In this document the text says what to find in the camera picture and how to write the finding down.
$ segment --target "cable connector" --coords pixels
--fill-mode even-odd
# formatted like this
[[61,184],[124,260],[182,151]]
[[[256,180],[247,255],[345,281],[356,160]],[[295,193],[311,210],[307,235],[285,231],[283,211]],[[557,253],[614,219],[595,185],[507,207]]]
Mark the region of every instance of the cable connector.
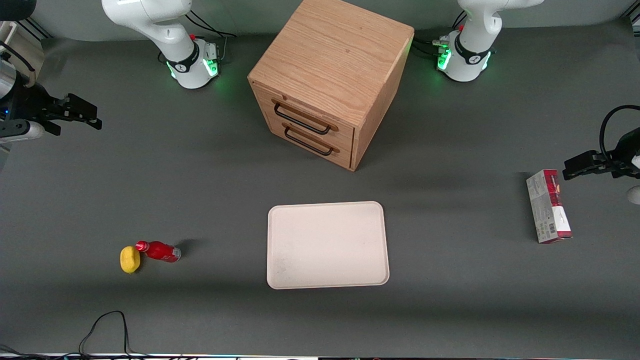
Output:
[[433,46],[438,46],[438,47],[444,47],[445,49],[449,48],[449,42],[446,40],[434,40],[431,42],[431,45]]

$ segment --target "red and white box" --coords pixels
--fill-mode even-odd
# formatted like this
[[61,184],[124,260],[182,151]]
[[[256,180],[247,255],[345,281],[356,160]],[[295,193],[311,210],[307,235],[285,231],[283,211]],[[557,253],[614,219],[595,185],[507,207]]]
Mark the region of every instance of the red and white box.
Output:
[[527,180],[538,242],[542,244],[573,237],[560,201],[557,178],[558,170],[542,170]]

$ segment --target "green led light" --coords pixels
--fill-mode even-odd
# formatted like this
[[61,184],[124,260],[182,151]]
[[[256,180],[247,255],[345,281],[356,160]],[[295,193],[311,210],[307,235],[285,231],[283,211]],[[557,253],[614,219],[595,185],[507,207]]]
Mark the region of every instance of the green led light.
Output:
[[211,75],[212,78],[218,75],[217,61],[202,59],[202,63],[204,64],[204,67],[207,68],[207,72],[209,72],[209,75]]
[[438,67],[440,68],[440,70],[445,70],[447,68],[449,59],[451,59],[451,50],[447,49],[444,53],[442,53],[442,55],[440,55],[440,58],[438,59]]
[[169,71],[171,72],[171,77],[175,79],[175,74],[173,73],[173,69],[171,68],[171,65],[169,65],[169,62],[166,62],[166,66],[169,68]]
[[489,64],[489,58],[491,57],[491,51],[486,55],[486,60],[484,61],[484,65],[482,65],[482,69],[486,69],[486,66]]

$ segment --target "white wall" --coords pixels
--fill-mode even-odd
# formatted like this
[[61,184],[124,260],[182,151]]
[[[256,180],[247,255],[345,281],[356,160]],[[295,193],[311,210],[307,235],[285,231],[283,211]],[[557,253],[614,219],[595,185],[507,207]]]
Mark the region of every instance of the white wall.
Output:
[[[301,0],[194,0],[193,10],[218,30],[238,34],[277,33]],[[417,29],[450,26],[459,14],[455,0],[347,0]],[[620,16],[634,0],[546,0],[534,8],[502,12],[506,27],[589,25]],[[33,18],[57,37],[76,40],[142,38],[113,24],[100,0],[38,0]],[[203,30],[186,19],[192,33]]]

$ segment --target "wooden drawer cabinet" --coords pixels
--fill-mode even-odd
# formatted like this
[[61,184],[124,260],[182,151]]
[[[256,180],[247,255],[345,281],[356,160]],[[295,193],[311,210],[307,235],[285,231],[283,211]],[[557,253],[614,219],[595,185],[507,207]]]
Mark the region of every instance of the wooden drawer cabinet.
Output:
[[355,170],[412,38],[410,26],[341,0],[304,0],[248,76],[269,130]]

